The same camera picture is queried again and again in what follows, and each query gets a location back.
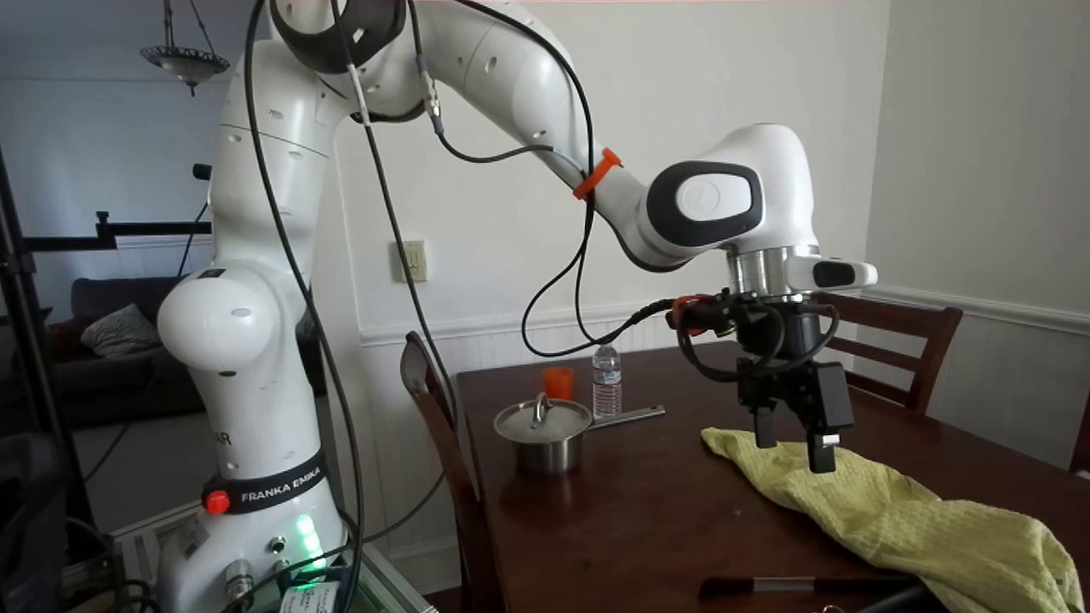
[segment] wooden table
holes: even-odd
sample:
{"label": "wooden table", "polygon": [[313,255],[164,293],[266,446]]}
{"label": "wooden table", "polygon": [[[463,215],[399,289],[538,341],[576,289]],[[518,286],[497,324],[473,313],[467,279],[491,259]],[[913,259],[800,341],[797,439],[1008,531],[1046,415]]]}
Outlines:
{"label": "wooden table", "polygon": [[[521,477],[494,436],[494,412],[542,388],[542,364],[467,371],[456,378],[470,460],[480,480],[504,603],[511,613],[579,610],[797,610],[852,603],[818,596],[698,599],[705,576],[879,576],[824,538],[811,518],[763,501],[746,477],[712,456],[705,426],[746,426],[732,385],[702,378],[678,351],[623,354],[627,405],[664,405],[664,419],[596,429],[582,467],[565,477]],[[777,409],[783,439],[797,419]],[[1042,518],[1080,562],[1090,586],[1090,484],[954,426],[903,415],[855,395],[845,446],[882,460],[944,497],[974,497]]]}

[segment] black cable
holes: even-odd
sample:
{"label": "black cable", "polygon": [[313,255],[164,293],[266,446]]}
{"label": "black cable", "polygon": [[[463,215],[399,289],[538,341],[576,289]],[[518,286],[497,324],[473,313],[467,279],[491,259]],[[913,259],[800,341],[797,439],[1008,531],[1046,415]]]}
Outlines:
{"label": "black cable", "polygon": [[[807,313],[824,313],[824,317],[828,317],[828,330],[818,337],[818,344],[814,344],[811,351],[804,351],[800,358],[790,358],[790,361],[777,364],[773,358],[780,354],[783,334],[787,334],[787,330],[783,330],[783,313],[773,310],[770,303],[763,303],[760,310],[777,320],[777,344],[756,358],[756,368],[760,368],[763,375],[787,375],[787,371],[804,368],[807,361],[814,361],[814,354],[818,354],[818,351],[838,334],[838,327],[841,327],[841,313],[838,313],[835,307],[804,303],[800,310],[807,310]],[[685,313],[681,313],[681,320],[678,320],[678,347],[681,347],[685,361],[688,361],[691,368],[698,368],[705,378],[712,378],[712,381],[739,381],[739,371],[712,368],[712,364],[705,364],[705,361],[698,358],[698,351],[695,351],[695,344],[691,344],[691,337],[688,337]]]}
{"label": "black cable", "polygon": [[99,477],[99,470],[109,463],[109,456],[116,453],[116,446],[126,439],[126,433],[133,429],[133,422],[119,426],[116,436],[109,439],[109,446],[99,453],[95,467],[82,477],[82,484],[92,484]]}
{"label": "black cable", "polygon": [[[569,75],[569,82],[572,82],[572,89],[576,89],[576,95],[579,95],[579,109],[582,109],[586,153],[589,153],[582,177],[589,177],[589,174],[593,174],[593,157],[596,157],[596,150],[593,150],[593,112],[589,112],[589,99],[586,99],[586,89],[582,89],[576,68],[565,61],[565,54],[562,54],[552,41],[545,41],[545,37],[542,37],[538,31],[531,31],[528,24],[511,20],[508,14],[491,10],[491,7],[484,7],[484,3],[473,3],[473,0],[460,0],[460,3],[467,3],[467,7],[473,7],[473,10],[480,10],[480,14],[487,14],[487,17],[514,27],[518,34],[531,37],[531,41],[535,41],[538,48],[545,48],[545,51],[552,54],[552,61]],[[531,354],[538,354],[538,358],[576,354],[576,351],[582,351],[582,347],[603,344],[606,337],[617,337],[617,330],[610,330],[610,334],[603,334],[603,337],[589,334],[586,317],[582,317],[582,279],[586,279],[582,269],[586,269],[586,255],[589,255],[593,218],[596,218],[596,194],[586,198],[586,225],[582,225],[582,238],[579,238],[576,255],[528,300],[528,307],[525,307],[525,313],[521,313],[521,341],[525,341],[525,347],[528,347]],[[528,317],[531,317],[531,310],[538,307],[538,300],[542,300],[552,286],[559,286],[572,269],[576,269],[576,327],[579,327],[579,334],[582,334],[589,344],[579,344],[579,347],[569,347],[569,351],[542,351],[542,347],[535,347],[531,337],[528,337]]]}
{"label": "black cable", "polygon": [[[426,82],[426,89],[433,89],[429,72],[422,65],[416,0],[405,0],[405,3],[409,3],[416,68],[419,68],[419,78]],[[429,112],[429,119],[433,119],[433,133],[439,136],[443,150],[453,153],[463,163],[501,163],[501,160],[511,160],[511,157],[521,157],[521,153],[552,153],[552,146],[514,146],[514,150],[491,153],[491,157],[463,153],[460,146],[450,143],[443,116]]]}
{"label": "black cable", "polygon": [[579,354],[579,351],[596,347],[596,344],[613,344],[613,341],[617,341],[620,334],[627,334],[634,324],[640,324],[640,320],[647,320],[647,317],[654,317],[654,313],[671,310],[671,303],[674,303],[674,300],[654,300],[654,303],[640,307],[640,310],[630,313],[620,327],[613,327],[610,334],[603,334],[603,337],[596,337],[596,341],[572,344],[572,347],[565,347],[565,351],[535,351],[535,354],[542,354],[542,358],[569,358],[569,354]]}
{"label": "black cable", "polygon": [[[341,521],[347,524],[347,535],[358,535],[358,531],[361,531],[344,511],[341,511]],[[283,579],[293,576],[296,569],[313,565],[313,562],[324,562],[324,559],[337,559],[337,555],[344,555],[344,552],[351,552],[351,548],[354,548],[354,538],[347,538],[344,545],[337,545],[337,548],[330,548],[330,552],[300,559],[300,562],[293,562],[293,565],[283,565],[283,569],[262,576],[259,582],[252,582],[252,586],[245,589],[242,599],[228,603],[225,613],[232,613],[238,603],[252,599],[255,593],[262,593],[262,589],[273,586],[273,582],[283,586]]]}
{"label": "black cable", "polygon": [[399,521],[378,528],[375,535],[364,535],[364,541],[378,541],[378,538],[399,531],[402,524],[409,524],[436,497],[439,484],[443,484],[443,473],[433,480],[433,487]]}
{"label": "black cable", "polygon": [[[290,272],[296,279],[296,289],[307,303],[307,317],[313,320],[313,330],[317,330],[317,341],[320,341],[320,354],[327,361],[327,371],[334,378],[334,392],[337,392],[337,405],[341,405],[341,415],[344,415],[344,436],[347,436],[347,453],[351,453],[351,477],[354,477],[354,518],[364,521],[364,484],[361,484],[361,453],[358,453],[358,436],[354,436],[354,415],[347,409],[347,392],[344,392],[344,381],[341,381],[341,368],[334,361],[334,347],[330,347],[330,337],[324,330],[324,320],[313,307],[313,293],[300,272],[300,262],[293,255],[293,245],[290,245],[290,235],[283,228],[283,218],[279,218],[279,204],[276,204],[276,191],[273,191],[273,180],[269,180],[269,167],[266,167],[266,150],[262,150],[262,136],[259,136],[259,119],[255,119],[255,95],[252,95],[252,48],[255,48],[255,24],[259,24],[259,14],[262,14],[266,0],[255,0],[252,3],[252,14],[249,14],[249,27],[245,27],[245,58],[242,58],[242,85],[245,85],[245,116],[249,116],[249,136],[252,136],[252,150],[255,150],[255,163],[259,163],[259,177],[262,177],[262,187],[266,187],[266,204],[269,204],[269,215],[273,215],[273,225],[276,225],[276,238],[283,245],[283,255],[290,262]],[[358,524],[351,524],[351,545],[354,545],[354,555],[351,555],[351,576],[358,576],[358,565],[361,565],[361,552],[364,552],[364,538],[358,531]]]}
{"label": "black cable", "polygon": [[123,576],[123,565],[119,565],[119,555],[116,555],[109,535],[102,535],[95,524],[89,524],[82,518],[65,518],[65,521],[82,528],[85,535],[92,535],[99,541],[99,548],[102,548],[99,559],[106,562],[106,572],[109,572],[109,582],[89,586],[89,593],[82,593],[78,603],[85,603],[92,596],[102,596],[109,589],[119,613],[129,610],[129,606],[140,606],[140,610],[150,610],[150,613],[160,610],[160,603],[153,599],[150,582]]}
{"label": "black cable", "polygon": [[[177,279],[184,276],[184,262],[191,259],[194,238],[198,238],[198,232],[191,232],[191,235],[184,238],[181,262],[177,262],[177,272],[174,272]],[[119,443],[129,436],[129,429],[133,429],[133,422],[126,422],[126,426],[109,439],[109,446],[102,450],[102,456],[95,460],[95,467],[82,477],[82,484],[92,484],[92,480],[95,480],[95,473],[99,473],[99,470],[106,467],[106,460],[119,450]]]}
{"label": "black cable", "polygon": [[187,259],[191,259],[194,238],[198,238],[198,232],[191,232],[191,235],[184,238],[184,249],[181,249],[181,259],[177,259],[177,269],[174,269],[177,279],[184,276],[184,266],[187,266]]}

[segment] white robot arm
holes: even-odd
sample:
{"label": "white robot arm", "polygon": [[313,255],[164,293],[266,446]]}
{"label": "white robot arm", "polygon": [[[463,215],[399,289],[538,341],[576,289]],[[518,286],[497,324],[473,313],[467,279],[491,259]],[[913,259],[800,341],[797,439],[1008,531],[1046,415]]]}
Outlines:
{"label": "white robot arm", "polygon": [[[562,184],[593,194],[637,266],[664,272],[722,249],[732,293],[783,307],[773,320],[794,320],[794,303],[814,286],[875,276],[818,259],[807,157],[783,126],[739,129],[651,184],[613,153],[596,157],[559,44],[514,0],[273,0],[269,17],[276,37],[252,44],[221,112],[211,177],[218,255],[160,307],[160,337],[191,368],[218,450],[201,524],[160,555],[164,610],[225,610],[259,579],[347,538],[296,351],[300,283],[310,286],[327,160],[347,116],[426,112],[439,123],[439,78]],[[807,337],[804,347],[790,354],[780,330],[777,351],[804,358],[814,324],[800,327],[787,334]],[[814,433],[838,426],[841,415],[807,422]]]}

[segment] water bottle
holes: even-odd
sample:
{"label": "water bottle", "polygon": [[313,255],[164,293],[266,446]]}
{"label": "water bottle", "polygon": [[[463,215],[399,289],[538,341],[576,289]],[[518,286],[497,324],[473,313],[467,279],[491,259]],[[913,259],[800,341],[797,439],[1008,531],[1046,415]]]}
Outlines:
{"label": "water bottle", "polygon": [[593,388],[589,388],[589,409],[593,419],[610,419],[623,409],[623,378],[620,378],[620,354],[613,344],[600,344],[589,358]]}

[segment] wooden chair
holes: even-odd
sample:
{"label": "wooden chair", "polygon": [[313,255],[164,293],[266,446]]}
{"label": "wooden chair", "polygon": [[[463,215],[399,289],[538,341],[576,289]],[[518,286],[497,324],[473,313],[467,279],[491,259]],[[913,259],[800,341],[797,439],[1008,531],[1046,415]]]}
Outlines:
{"label": "wooden chair", "polygon": [[[855,361],[872,361],[879,364],[879,371],[882,368],[903,371],[906,378],[906,385],[896,385],[865,371],[865,364],[862,368],[855,364],[848,368],[848,385],[927,415],[927,402],[944,368],[954,330],[961,324],[961,310],[957,307],[927,310],[927,307],[903,307],[903,303],[841,296],[841,293],[814,293],[811,300],[835,307],[841,324],[858,324],[858,337],[838,334],[828,341],[831,351],[855,354]],[[892,347],[899,341],[899,337],[892,341],[892,334],[913,337],[923,347],[916,354]]]}
{"label": "wooden chair", "polygon": [[501,603],[501,582],[491,555],[491,531],[484,521],[484,504],[470,480],[470,467],[456,443],[453,402],[433,354],[426,351],[416,330],[405,334],[402,385],[412,395],[419,415],[426,419],[446,473],[460,562],[463,562],[460,613],[501,613],[504,603]]}
{"label": "wooden chair", "polygon": [[1076,477],[1090,480],[1090,395],[1087,395],[1087,409],[1083,409],[1083,426],[1080,426],[1080,439],[1076,439],[1076,453],[1070,456],[1070,470]]}

